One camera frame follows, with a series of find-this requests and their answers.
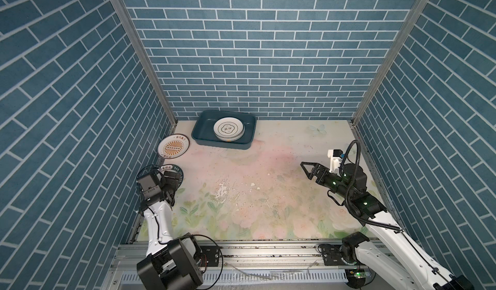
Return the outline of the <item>green lettered rim plate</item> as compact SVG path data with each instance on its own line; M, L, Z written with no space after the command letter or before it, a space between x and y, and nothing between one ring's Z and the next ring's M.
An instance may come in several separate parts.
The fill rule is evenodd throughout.
M183 170L175 165L175 164L165 164L159 167L158 169L162 174L165 174L166 172L174 172L177 176L177 180L180 181L180 184L182 183L184 179L184 173Z

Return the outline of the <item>orange sunburst plate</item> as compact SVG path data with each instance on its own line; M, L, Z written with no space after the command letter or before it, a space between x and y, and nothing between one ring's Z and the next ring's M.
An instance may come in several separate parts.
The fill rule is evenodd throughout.
M163 159L175 159L184 155L190 147L190 140L183 134L172 134L158 144L158 155Z

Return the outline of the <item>teal plastic bin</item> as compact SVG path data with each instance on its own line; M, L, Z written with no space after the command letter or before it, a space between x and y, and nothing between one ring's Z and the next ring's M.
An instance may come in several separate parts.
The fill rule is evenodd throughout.
M237 118L244 124L245 133L239 140L226 142L219 140L215 136L213 131L214 124L219 119L226 117ZM253 142L256 125L257 120L254 115L251 114L222 110L206 110L200 114L200 117L193 128L192 138L199 145L247 150Z

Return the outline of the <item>white plate green flower outline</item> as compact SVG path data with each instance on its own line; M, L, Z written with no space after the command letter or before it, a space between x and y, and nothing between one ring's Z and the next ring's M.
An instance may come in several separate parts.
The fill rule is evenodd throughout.
M226 142L239 140L245 133L244 124L237 118L226 117L219 119L213 127L215 136Z

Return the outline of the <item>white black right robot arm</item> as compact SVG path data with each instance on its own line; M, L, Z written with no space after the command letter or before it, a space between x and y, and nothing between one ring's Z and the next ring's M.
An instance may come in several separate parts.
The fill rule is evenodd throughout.
M343 165L338 173L319 163L302 162L300 166L330 196L341 196L341 206L393 254L386 256L365 234L356 232L342 239L343 261L368 266L395 289L474 289L465 276L456 277L400 227L387 207L368 192L367 176L359 165Z

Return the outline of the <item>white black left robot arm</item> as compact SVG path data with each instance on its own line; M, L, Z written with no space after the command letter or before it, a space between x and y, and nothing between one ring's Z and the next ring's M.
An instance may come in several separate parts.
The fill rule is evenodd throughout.
M201 247L192 234L174 237L172 215L175 195L183 180L182 169L149 165L136 175L140 190L139 213L148 226L146 257L136 269L146 289L197 289Z

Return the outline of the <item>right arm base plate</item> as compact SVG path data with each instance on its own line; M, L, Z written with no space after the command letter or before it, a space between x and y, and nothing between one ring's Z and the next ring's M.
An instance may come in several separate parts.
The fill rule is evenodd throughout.
M343 260L340 246L322 243L317 247L325 266L347 265Z

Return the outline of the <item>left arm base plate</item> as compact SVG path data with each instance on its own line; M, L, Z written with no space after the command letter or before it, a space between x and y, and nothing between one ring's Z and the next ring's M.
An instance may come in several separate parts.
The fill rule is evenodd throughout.
M216 246L200 246L199 250L195 252L194 259L200 268L217 268L222 259L220 248Z

